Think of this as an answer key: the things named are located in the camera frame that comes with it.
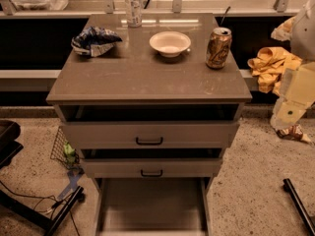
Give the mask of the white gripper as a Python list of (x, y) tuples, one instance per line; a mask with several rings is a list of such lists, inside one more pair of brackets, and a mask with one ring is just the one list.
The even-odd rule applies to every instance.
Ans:
[(315, 102), (315, 62), (302, 64), (296, 70), (286, 69), (280, 93), (270, 120), (276, 130), (295, 125)]

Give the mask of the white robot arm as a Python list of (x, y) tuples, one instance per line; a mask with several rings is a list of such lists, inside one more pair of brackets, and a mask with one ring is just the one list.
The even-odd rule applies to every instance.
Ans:
[(284, 72), (271, 118), (276, 130), (293, 126), (315, 102), (315, 0), (307, 1), (296, 15), (290, 47), (302, 64)]

